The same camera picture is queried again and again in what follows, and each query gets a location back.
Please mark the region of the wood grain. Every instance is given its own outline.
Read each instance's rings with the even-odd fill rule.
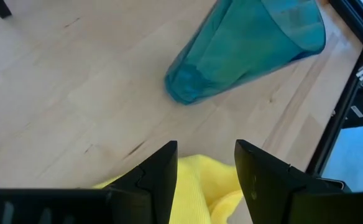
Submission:
[[[0,187],[89,187],[169,140],[234,163],[246,139],[304,169],[361,51],[329,4],[321,55],[183,106],[163,76],[214,0],[11,0],[0,20]],[[246,206],[232,218],[245,223]]]

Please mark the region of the wooden floor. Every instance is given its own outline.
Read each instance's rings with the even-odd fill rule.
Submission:
[[[7,4],[0,187],[89,187],[172,139],[180,157],[233,164],[241,138],[304,170],[362,48],[326,5],[321,55],[183,106],[164,92],[163,77],[214,0]]]

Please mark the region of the light wooden surface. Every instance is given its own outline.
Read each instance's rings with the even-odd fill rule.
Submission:
[[[176,104],[164,74],[213,3],[9,0],[14,16],[0,19],[0,187],[89,187],[172,139],[180,157],[233,164],[241,138],[305,169],[361,43],[325,5],[321,55]]]

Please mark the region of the blue plastic cup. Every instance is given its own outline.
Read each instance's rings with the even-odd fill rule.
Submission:
[[[219,0],[168,69],[165,86],[190,104],[320,53],[314,0]]]

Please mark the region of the yellow microfiber towel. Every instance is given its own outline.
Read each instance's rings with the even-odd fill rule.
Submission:
[[[116,179],[94,188],[103,188]],[[181,158],[169,223],[226,224],[241,198],[235,167],[202,155]]]

